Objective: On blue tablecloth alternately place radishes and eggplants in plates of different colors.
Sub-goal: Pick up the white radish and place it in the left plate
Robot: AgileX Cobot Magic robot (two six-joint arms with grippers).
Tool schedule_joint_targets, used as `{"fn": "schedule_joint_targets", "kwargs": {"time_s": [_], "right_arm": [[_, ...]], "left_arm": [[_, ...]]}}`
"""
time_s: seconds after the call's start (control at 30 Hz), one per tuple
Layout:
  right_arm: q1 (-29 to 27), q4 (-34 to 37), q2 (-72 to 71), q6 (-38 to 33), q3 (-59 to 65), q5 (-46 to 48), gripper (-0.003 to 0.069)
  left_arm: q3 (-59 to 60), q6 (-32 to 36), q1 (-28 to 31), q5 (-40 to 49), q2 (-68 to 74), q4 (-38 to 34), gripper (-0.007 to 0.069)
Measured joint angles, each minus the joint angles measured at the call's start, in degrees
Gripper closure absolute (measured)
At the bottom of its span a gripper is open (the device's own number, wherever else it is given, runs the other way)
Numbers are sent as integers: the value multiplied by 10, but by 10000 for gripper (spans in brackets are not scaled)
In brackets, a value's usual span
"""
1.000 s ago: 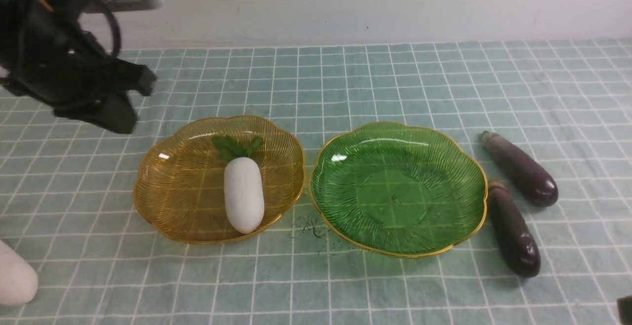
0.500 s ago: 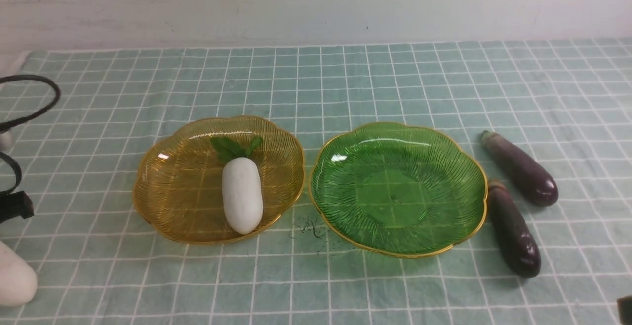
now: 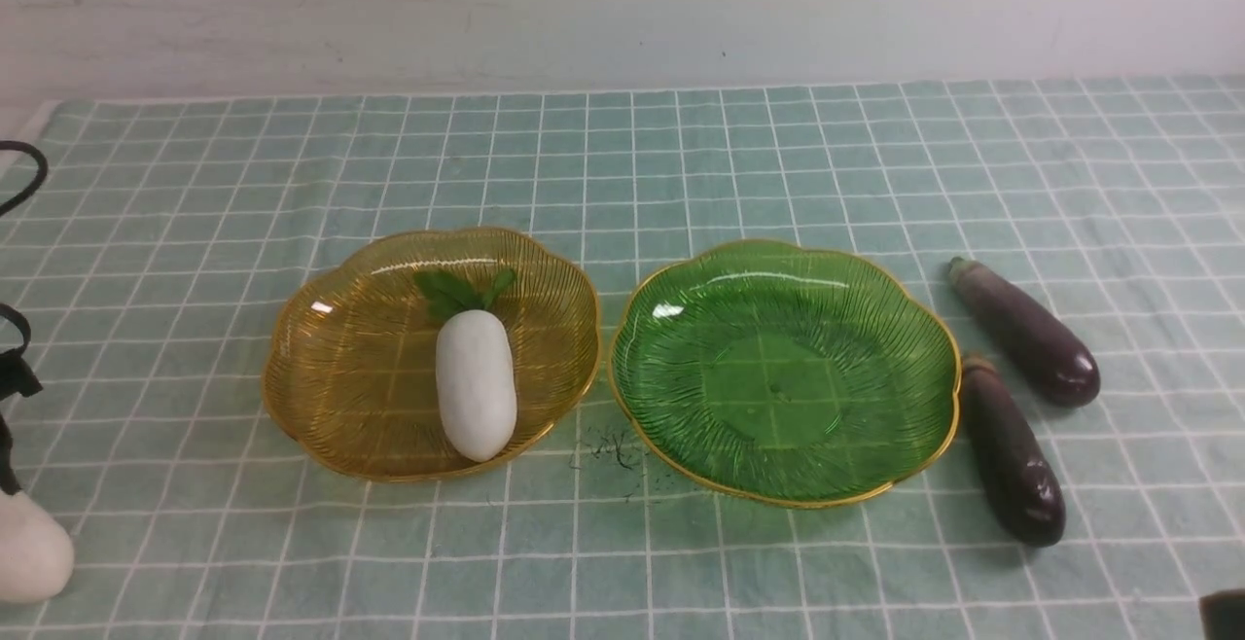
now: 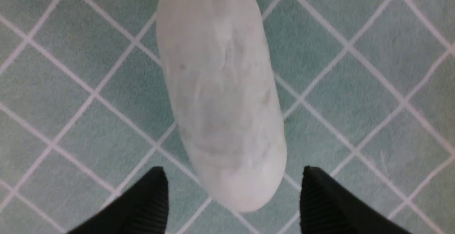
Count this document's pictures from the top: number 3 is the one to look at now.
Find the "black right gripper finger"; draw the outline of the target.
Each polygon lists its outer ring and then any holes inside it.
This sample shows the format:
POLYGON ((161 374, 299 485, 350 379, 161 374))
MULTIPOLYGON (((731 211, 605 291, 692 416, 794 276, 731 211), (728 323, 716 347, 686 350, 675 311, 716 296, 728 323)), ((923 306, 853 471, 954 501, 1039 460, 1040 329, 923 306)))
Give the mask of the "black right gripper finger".
POLYGON ((1206 640, 1245 639, 1245 590, 1228 588, 1200 596, 1196 610, 1201 623, 1201 638, 1206 640))

